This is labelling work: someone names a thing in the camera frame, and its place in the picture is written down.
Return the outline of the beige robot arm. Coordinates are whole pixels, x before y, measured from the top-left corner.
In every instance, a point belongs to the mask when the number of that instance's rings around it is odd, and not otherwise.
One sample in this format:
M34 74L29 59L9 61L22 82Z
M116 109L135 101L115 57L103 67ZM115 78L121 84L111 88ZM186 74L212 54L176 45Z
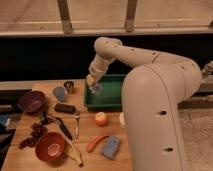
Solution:
M115 38L98 38L94 49L87 76L93 91L112 62L132 68L122 86L122 111L133 171L189 171L178 104L200 87L198 64L171 53L124 46Z

